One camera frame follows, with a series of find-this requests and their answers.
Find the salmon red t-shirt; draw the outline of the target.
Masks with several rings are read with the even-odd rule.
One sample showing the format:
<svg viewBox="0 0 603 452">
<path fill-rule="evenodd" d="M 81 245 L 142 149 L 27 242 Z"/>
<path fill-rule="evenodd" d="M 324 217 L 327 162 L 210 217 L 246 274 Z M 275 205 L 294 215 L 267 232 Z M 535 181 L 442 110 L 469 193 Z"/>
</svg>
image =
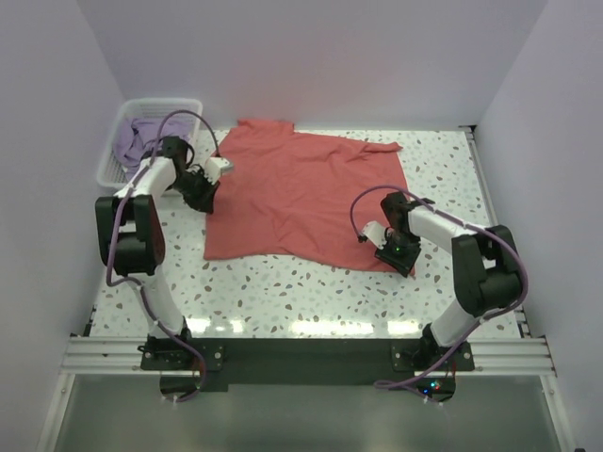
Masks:
<svg viewBox="0 0 603 452">
<path fill-rule="evenodd" d="M 397 142 L 296 131 L 244 119 L 220 143 L 234 165 L 205 226 L 204 259 L 285 254 L 349 270 L 389 272 L 355 230 L 386 219 L 383 186 L 405 186 Z"/>
</svg>

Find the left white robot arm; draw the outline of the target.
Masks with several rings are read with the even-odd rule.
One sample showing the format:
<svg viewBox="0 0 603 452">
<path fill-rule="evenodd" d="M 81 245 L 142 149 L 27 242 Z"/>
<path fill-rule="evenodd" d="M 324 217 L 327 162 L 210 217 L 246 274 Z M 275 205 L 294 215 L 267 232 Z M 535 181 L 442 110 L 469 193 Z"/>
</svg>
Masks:
<svg viewBox="0 0 603 452">
<path fill-rule="evenodd" d="M 168 340 L 163 360 L 174 369 L 189 367 L 195 358 L 190 331 L 177 308 L 163 271 L 166 240 L 157 202 L 167 191 L 181 195 L 190 209 L 211 214 L 220 178 L 233 163 L 219 155 L 194 164 L 192 146 L 179 137 L 163 137 L 160 149 L 149 151 L 134 176 L 111 196 L 94 204 L 100 256 L 106 268 L 106 285 L 130 286 L 148 326 L 148 341 Z"/>
</svg>

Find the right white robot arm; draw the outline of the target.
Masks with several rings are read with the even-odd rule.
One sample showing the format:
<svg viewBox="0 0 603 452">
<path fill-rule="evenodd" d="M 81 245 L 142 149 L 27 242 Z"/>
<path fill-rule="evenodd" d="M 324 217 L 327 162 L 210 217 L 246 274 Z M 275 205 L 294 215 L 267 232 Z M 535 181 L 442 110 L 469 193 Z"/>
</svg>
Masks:
<svg viewBox="0 0 603 452">
<path fill-rule="evenodd" d="M 420 339 L 419 357 L 432 370 L 453 358 L 453 347 L 490 313 L 509 309 L 526 288 L 526 272 L 511 230 L 484 228 L 461 221 L 432 206 L 409 201 L 400 192 L 387 194 L 381 208 L 388 221 L 369 222 L 363 233 L 376 247 L 375 257 L 407 277 L 421 253 L 423 238 L 451 256 L 454 299 L 428 324 Z"/>
</svg>

